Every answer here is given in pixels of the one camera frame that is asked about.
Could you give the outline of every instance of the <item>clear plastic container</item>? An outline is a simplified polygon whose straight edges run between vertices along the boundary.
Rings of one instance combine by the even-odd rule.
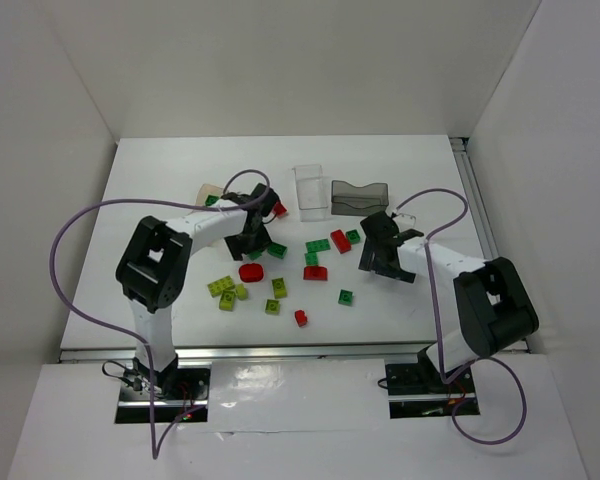
[[[327,192],[324,188],[322,165],[293,167],[301,222],[316,222],[327,218]]]
[[[356,187],[342,180],[331,182],[331,214],[366,217],[389,206],[389,186],[370,183]]]

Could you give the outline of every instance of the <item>transparent green lego brick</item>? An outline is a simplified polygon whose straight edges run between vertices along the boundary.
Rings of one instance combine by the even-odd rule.
[[[249,257],[249,260],[255,260],[256,258],[260,258],[262,256],[262,252],[263,250],[257,250],[255,252],[248,253],[247,257]]]
[[[242,283],[236,285],[236,297],[238,297],[238,300],[246,300],[249,298],[249,292]]]
[[[318,254],[316,252],[305,253],[304,261],[307,264],[307,267],[317,267],[320,265],[318,263]]]
[[[287,287],[284,285],[284,278],[274,278],[271,280],[273,286],[273,298],[284,298],[287,296]]]
[[[212,297],[217,297],[224,290],[227,288],[232,288],[233,286],[233,280],[227,275],[226,277],[216,280],[215,282],[211,282],[209,285],[207,285],[207,288],[209,289],[209,293],[211,293]]]
[[[360,234],[357,230],[349,230],[347,233],[347,240],[351,245],[355,245],[356,243],[360,243]]]
[[[340,290],[340,298],[338,298],[340,305],[346,305],[350,307],[353,304],[353,292],[349,290]]]
[[[264,306],[264,313],[278,315],[280,313],[280,302],[278,300],[267,300]]]
[[[307,242],[307,252],[316,253],[316,252],[325,252],[327,250],[331,250],[331,245],[329,244],[329,239],[323,238],[321,240],[314,240],[313,242]]]
[[[210,207],[211,205],[216,203],[218,200],[220,200],[220,197],[216,197],[215,195],[208,195],[207,199],[204,201],[204,206]]]
[[[279,243],[273,242],[271,245],[269,245],[269,248],[267,248],[267,252],[269,253],[269,255],[282,260],[287,254],[287,247],[285,247],[284,245],[280,245]]]
[[[233,290],[225,290],[222,292],[222,296],[220,297],[220,305],[218,308],[220,310],[226,310],[227,312],[231,312],[233,310],[233,304],[236,302],[236,292]]]

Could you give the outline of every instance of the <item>white tabletop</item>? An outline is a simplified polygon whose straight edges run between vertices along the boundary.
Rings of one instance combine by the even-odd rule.
[[[174,304],[173,338],[176,346],[306,345],[372,342],[427,342],[434,339],[431,298],[424,279],[414,285],[358,270],[362,244],[340,255],[319,254],[329,270],[329,281],[302,280],[305,242],[328,238],[336,229],[357,228],[361,217],[329,215],[323,222],[300,222],[292,167],[319,163],[330,197],[332,179],[354,185],[389,184],[390,208],[415,192],[447,187],[462,192],[455,159],[445,136],[334,136],[123,139],[120,142],[104,198],[144,197],[194,203],[203,183],[223,186],[238,170],[257,168],[272,186],[289,215],[268,226],[273,241],[288,247],[284,260],[267,254],[258,262],[265,280],[248,284],[250,298],[237,302],[233,312],[218,309],[206,285],[225,275],[238,280],[224,242],[192,257],[184,290]],[[250,192],[256,176],[235,187]],[[416,228],[428,232],[457,214],[454,198],[433,194],[405,211],[417,217]],[[95,225],[75,295],[75,303],[98,318],[132,328],[132,316],[115,268],[138,221],[161,219],[183,211],[156,206],[120,205],[104,208]],[[438,242],[467,255],[481,256],[473,220],[468,215],[440,235]],[[289,293],[281,300],[279,316],[264,313],[272,298],[272,278],[283,277]],[[337,303],[341,289],[354,292],[352,307]],[[309,325],[296,326],[293,312],[304,309]],[[443,293],[443,317],[456,318],[455,302]],[[63,349],[130,347],[133,340],[69,316]]]
[[[529,405],[524,429],[502,446],[469,442],[448,417],[389,419],[381,360],[228,362],[212,368],[209,423],[174,429],[157,461],[148,425],[113,423],[119,382],[100,365],[47,365],[9,479],[586,479],[546,358],[500,358]],[[231,369],[246,375],[237,382]],[[491,362],[473,372],[481,415],[460,423],[480,438],[506,435],[521,411],[513,382]]]

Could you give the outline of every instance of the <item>red lego brick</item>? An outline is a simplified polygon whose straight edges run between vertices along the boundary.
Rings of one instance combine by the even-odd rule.
[[[325,267],[304,267],[305,280],[327,280],[327,269]]]
[[[278,202],[273,206],[273,213],[275,213],[278,218],[284,217],[287,214],[287,209],[284,208],[282,203]]]
[[[336,248],[340,253],[345,253],[351,250],[351,242],[347,239],[342,230],[331,232],[331,240],[336,244]]]
[[[309,320],[307,319],[307,315],[304,313],[304,310],[296,310],[294,315],[296,317],[296,323],[299,327],[304,327],[307,325]]]
[[[258,263],[245,263],[238,269],[238,274],[244,283],[259,282],[264,278],[264,269]]]

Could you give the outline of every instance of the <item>wire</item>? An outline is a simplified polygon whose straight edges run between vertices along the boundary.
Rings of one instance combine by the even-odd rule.
[[[117,199],[113,199],[113,200],[105,200],[100,203],[96,203],[95,205],[91,205],[90,207],[83,208],[78,213],[76,213],[73,217],[71,217],[62,226],[62,228],[60,228],[60,230],[56,234],[55,238],[53,239],[53,243],[51,244],[51,251],[49,252],[49,276],[51,277],[51,284],[53,285],[53,289],[55,290],[56,294],[58,295],[58,297],[60,298],[62,303],[64,303],[67,306],[67,308],[69,308],[69,310],[71,310],[73,313],[75,313],[79,317],[82,317],[83,319],[87,320],[88,322],[94,323],[101,327],[108,328],[110,330],[114,330],[116,332],[124,333],[126,335],[129,335],[130,337],[135,338],[138,342],[140,342],[144,346],[145,350],[147,351],[147,359],[149,361],[149,428],[151,431],[151,455],[154,460],[158,458],[158,455],[160,455],[160,447],[162,445],[162,442],[163,442],[165,436],[167,435],[167,433],[169,433],[169,431],[173,428],[173,426],[176,423],[178,423],[180,420],[182,420],[182,418],[184,418],[185,415],[192,413],[195,410],[197,410],[198,408],[202,408],[202,407],[194,407],[192,409],[185,411],[182,415],[176,416],[176,418],[174,418],[174,420],[169,424],[169,426],[167,426],[165,431],[162,433],[162,436],[160,437],[160,439],[158,441],[156,441],[156,415],[155,415],[156,394],[155,394],[155,388],[154,388],[154,386],[156,384],[156,378],[155,378],[155,372],[153,369],[153,355],[151,353],[151,346],[149,345],[147,340],[144,339],[144,337],[137,334],[133,330],[128,330],[126,328],[119,327],[119,326],[113,325],[111,323],[107,323],[103,320],[99,320],[99,319],[83,312],[78,307],[76,307],[71,300],[69,300],[67,295],[64,293],[64,291],[60,287],[60,283],[58,281],[58,275],[56,272],[56,255],[57,255],[57,251],[58,251],[58,246],[60,245],[60,241],[62,240],[62,237],[64,237],[64,235],[67,233],[67,230],[69,230],[69,228],[71,228],[71,226],[75,222],[77,222],[80,218],[85,216],[87,213],[92,212],[94,210],[98,210],[102,207],[106,207],[109,205],[118,205],[118,204],[163,205],[163,206],[167,206],[167,207],[184,208],[187,210],[197,210],[197,211],[202,211],[202,212],[217,212],[217,211],[230,212],[230,211],[236,211],[236,210],[249,209],[249,208],[261,203],[266,198],[266,196],[269,194],[269,191],[271,190],[271,184],[269,182],[269,177],[267,177],[263,172],[261,172],[260,170],[255,170],[255,169],[242,170],[242,171],[236,173],[233,177],[231,177],[229,179],[226,186],[224,187],[224,191],[226,192],[226,190],[229,188],[231,183],[233,183],[233,181],[236,178],[238,178],[242,175],[246,175],[247,173],[255,173],[257,175],[260,175],[265,181],[266,188],[265,188],[264,192],[262,193],[262,195],[260,195],[259,197],[255,198],[253,200],[250,200],[247,203],[244,203],[242,205],[236,205],[235,207],[215,207],[214,208],[214,207],[204,207],[204,206],[200,206],[200,205],[190,205],[187,203],[170,202],[170,201],[166,201],[166,200],[152,200],[152,199],[146,199],[146,198],[117,198]]]
[[[122,375],[121,376],[117,376],[117,375],[113,375],[109,372],[107,372],[107,364],[112,364],[112,365],[116,365],[120,368],[122,368]],[[117,380],[120,380],[122,383],[124,383],[127,387],[133,387],[133,381],[129,380],[128,378],[125,377],[125,374],[135,374],[132,370],[129,370],[127,367],[125,367],[123,364],[116,362],[115,360],[106,360],[103,364],[102,364],[102,374],[105,377],[109,377],[109,378],[115,378]]]
[[[182,400],[182,408],[180,408],[180,413],[182,413],[182,412],[184,412],[184,408],[187,406],[187,394],[189,392],[187,392],[187,389],[184,387],[184,385],[182,383],[179,383],[178,387],[180,387],[180,390],[182,390],[182,399],[183,400]]]
[[[278,218],[278,214],[274,213],[273,217],[271,217],[269,220],[267,220],[266,222],[262,222],[263,225],[269,225],[271,222],[273,222],[276,218]]]
[[[447,394],[447,407],[451,405],[455,405],[458,402],[461,402],[467,396],[467,391],[464,389],[462,384],[458,380],[454,380],[453,384],[458,387],[458,389],[462,392],[462,396],[460,398],[451,398],[451,385],[449,385],[449,393]]]
[[[472,442],[479,443],[481,445],[500,445],[500,444],[506,443],[509,440],[511,440],[512,438],[514,438],[516,435],[518,435],[518,433],[520,433],[520,431],[522,430],[522,427],[524,427],[524,424],[527,420],[527,397],[524,393],[524,388],[522,387],[522,383],[520,383],[520,379],[515,374],[515,372],[506,363],[504,363],[501,360],[498,360],[497,358],[493,358],[493,357],[478,358],[477,360],[472,360],[472,361],[462,365],[449,377],[447,377],[447,375],[445,373],[444,351],[443,351],[444,347],[442,344],[442,322],[440,320],[440,304],[438,301],[438,289],[436,288],[436,279],[435,279],[435,273],[434,273],[434,269],[433,269],[433,260],[431,258],[431,249],[429,247],[429,242],[435,235],[442,232],[443,230],[446,230],[449,227],[452,227],[453,225],[458,223],[460,220],[462,220],[464,218],[464,216],[467,214],[467,212],[469,211],[469,204],[467,203],[467,200],[462,195],[460,195],[457,192],[454,192],[453,190],[449,190],[448,188],[428,188],[428,189],[422,190],[421,192],[418,192],[414,195],[411,195],[409,198],[407,198],[405,201],[403,201],[401,204],[399,204],[396,207],[395,211],[397,212],[402,207],[404,207],[407,203],[411,202],[412,200],[415,200],[418,197],[421,197],[422,195],[426,195],[428,193],[447,193],[449,195],[452,195],[452,196],[458,198],[460,201],[462,201],[462,205],[463,205],[462,213],[460,215],[458,215],[456,218],[454,218],[450,222],[445,223],[444,225],[432,230],[425,237],[425,242],[424,242],[424,251],[425,251],[425,256],[427,258],[427,270],[429,273],[429,286],[431,287],[431,301],[433,303],[433,319],[434,319],[435,327],[436,327],[436,341],[438,342],[438,371],[440,372],[440,380],[445,385],[450,385],[460,375],[462,375],[467,369],[469,369],[471,367],[471,365],[473,365],[474,363],[479,362],[480,360],[490,360],[490,361],[495,362],[498,365],[502,366],[507,372],[509,372],[509,374],[513,378],[513,381],[516,383],[516,386],[518,387],[518,392],[520,393],[520,400],[522,401],[522,415],[520,417],[520,422],[518,423],[516,428],[513,430],[513,432],[511,432],[509,435],[507,435],[503,438],[499,438],[497,440],[482,440],[480,438],[476,438],[476,437],[468,434],[467,432],[465,432],[458,424],[458,420],[456,418],[456,413],[458,412],[458,409],[462,405],[464,405],[467,401],[469,401],[470,399],[465,399],[462,402],[459,402],[455,405],[455,407],[451,411],[451,419],[452,419],[455,427],[458,429],[458,431],[464,437],[468,438]]]

